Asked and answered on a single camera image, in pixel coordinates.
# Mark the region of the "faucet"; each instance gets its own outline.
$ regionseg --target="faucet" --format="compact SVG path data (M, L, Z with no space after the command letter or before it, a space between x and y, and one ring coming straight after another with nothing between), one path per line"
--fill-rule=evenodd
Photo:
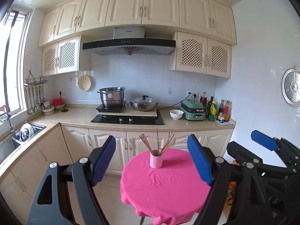
M4 123L4 122L8 121L8 123L9 123L9 128L10 128L10 132L11 132L11 134L13 135L13 137L15 138L15 137L16 137L16 132L15 132L15 130L14 130L14 127L13 127L12 124L11 124L11 120L10 120L11 115L8 113L7 106L6 106L6 105L1 106L1 107L0 107L0 111L4 112L4 115L6 116L6 119L0 118L1 122Z

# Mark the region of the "window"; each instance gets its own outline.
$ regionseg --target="window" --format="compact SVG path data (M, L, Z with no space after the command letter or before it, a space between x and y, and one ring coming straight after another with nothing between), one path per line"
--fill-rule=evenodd
M0 106L6 104L11 113L21 109L18 67L27 17L27 13L10 10L0 23Z

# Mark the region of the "sink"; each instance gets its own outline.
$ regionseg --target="sink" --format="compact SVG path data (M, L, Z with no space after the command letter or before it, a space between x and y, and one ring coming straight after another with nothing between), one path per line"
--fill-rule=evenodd
M45 126L38 125L38 124L31 124L32 127L36 129L36 133L29 137L26 141L22 142L20 140L20 129L16 130L16 137L14 138L12 134L7 136L3 141L0 142L0 164L19 146L26 143L28 140L30 140L33 136L35 136L38 132L42 131Z

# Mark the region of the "wooden cutting board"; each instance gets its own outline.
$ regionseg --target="wooden cutting board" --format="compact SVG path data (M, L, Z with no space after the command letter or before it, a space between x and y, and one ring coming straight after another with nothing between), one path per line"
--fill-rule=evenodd
M138 111L132 108L131 105L125 105L121 112L97 112L101 115L115 115L115 116L135 116L135 117L156 117L156 108L148 112Z

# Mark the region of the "range hood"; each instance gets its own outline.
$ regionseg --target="range hood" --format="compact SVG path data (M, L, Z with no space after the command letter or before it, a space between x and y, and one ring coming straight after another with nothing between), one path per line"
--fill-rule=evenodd
M176 47L175 40L145 38L145 27L118 27L111 40L98 40L83 43L83 50L98 55L152 54L168 55Z

